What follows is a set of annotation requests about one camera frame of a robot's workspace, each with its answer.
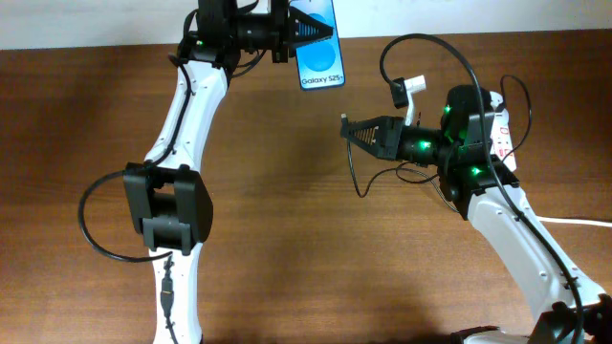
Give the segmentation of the white power strip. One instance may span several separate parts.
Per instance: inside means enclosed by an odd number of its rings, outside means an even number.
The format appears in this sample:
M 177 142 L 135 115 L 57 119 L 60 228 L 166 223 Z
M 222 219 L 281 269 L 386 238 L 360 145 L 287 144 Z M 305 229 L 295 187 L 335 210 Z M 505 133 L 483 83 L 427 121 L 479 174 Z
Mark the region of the white power strip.
M 503 97 L 497 92 L 490 91 L 491 106 L 494 110 L 494 119 L 492 123 L 491 139 L 492 149 L 491 153 L 495 154 L 497 158 L 504 161 L 504 164 L 509 168 L 511 172 L 514 172 L 517 168 L 516 159 L 512 150 L 514 148 L 511 134 L 510 134 L 510 116 L 503 104 Z

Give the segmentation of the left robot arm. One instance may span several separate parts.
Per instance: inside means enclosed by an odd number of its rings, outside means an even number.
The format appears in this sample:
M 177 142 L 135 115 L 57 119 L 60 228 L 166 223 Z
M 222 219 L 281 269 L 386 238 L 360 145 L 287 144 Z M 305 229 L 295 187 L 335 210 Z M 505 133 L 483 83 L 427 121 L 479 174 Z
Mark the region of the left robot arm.
M 215 113 L 243 53 L 269 52 L 285 63 L 297 49 L 333 37 L 336 18 L 295 1 L 254 4 L 201 1 L 185 19 L 170 61 L 177 84 L 164 126 L 142 163 L 130 162 L 123 185 L 133 226 L 154 270 L 156 343 L 201 343 L 198 265 L 213 221 L 202 161 Z

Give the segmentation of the blue Samsung Galaxy smartphone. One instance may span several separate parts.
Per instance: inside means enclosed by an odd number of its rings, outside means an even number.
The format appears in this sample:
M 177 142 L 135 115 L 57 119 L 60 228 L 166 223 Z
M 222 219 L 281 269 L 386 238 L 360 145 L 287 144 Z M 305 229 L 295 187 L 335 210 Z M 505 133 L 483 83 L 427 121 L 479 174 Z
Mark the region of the blue Samsung Galaxy smartphone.
M 296 49 L 296 66 L 301 89 L 314 91 L 343 86 L 345 75 L 333 1 L 301 0 L 291 1 L 290 4 L 333 29 L 329 38 Z

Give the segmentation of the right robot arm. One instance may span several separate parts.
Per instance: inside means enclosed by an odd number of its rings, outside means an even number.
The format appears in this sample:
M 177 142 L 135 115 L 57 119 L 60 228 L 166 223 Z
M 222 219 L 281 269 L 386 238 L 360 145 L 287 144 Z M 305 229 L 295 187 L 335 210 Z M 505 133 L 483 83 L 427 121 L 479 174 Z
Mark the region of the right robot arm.
M 438 129 L 381 116 L 341 120 L 340 134 L 378 159 L 437 168 L 440 188 L 462 218 L 492 245 L 525 295 L 535 328 L 511 335 L 496 326 L 453 333 L 453 343 L 596 343 L 611 340 L 611 297 L 590 279 L 539 221 L 512 169 L 485 156 L 501 95 L 471 85 L 449 90 Z

